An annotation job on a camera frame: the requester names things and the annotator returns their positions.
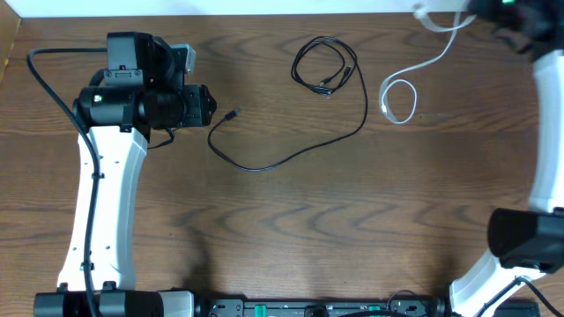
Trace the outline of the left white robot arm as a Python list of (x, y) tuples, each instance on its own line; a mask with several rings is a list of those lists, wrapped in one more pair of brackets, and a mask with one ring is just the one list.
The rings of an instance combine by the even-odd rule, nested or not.
[(80, 173), (70, 246), (56, 290), (36, 295), (37, 316), (198, 316), (203, 302), (181, 289), (136, 287), (136, 193), (151, 133), (207, 126), (217, 104), (189, 85), (196, 52), (148, 33), (110, 33), (108, 58), (64, 113), (78, 130)]

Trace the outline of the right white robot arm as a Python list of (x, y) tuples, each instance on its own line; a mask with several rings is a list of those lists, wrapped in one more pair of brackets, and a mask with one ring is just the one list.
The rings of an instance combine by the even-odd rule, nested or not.
[(538, 94), (538, 154), (526, 211), (498, 208), (488, 248), (449, 287), (449, 312), (491, 316), (523, 285), (563, 267), (563, 2), (470, 1), (478, 18), (522, 34)]

